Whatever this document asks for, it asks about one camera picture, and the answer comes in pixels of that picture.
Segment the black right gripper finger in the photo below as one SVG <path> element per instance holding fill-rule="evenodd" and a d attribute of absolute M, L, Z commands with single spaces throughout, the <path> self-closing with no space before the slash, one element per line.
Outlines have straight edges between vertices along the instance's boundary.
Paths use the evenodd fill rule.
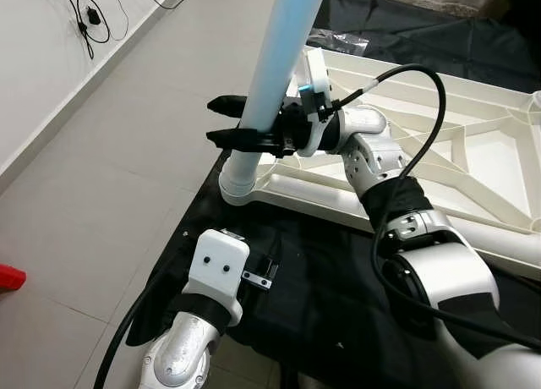
<path fill-rule="evenodd" d="M 247 101 L 247 96 L 221 95 L 206 102 L 206 107 L 214 113 L 228 116 L 229 118 L 241 118 Z"/>
<path fill-rule="evenodd" d="M 255 129 L 219 129 L 208 131 L 205 137 L 216 148 L 258 154 L 270 154 L 275 157 L 287 155 L 285 142 L 274 133 L 260 133 Z"/>

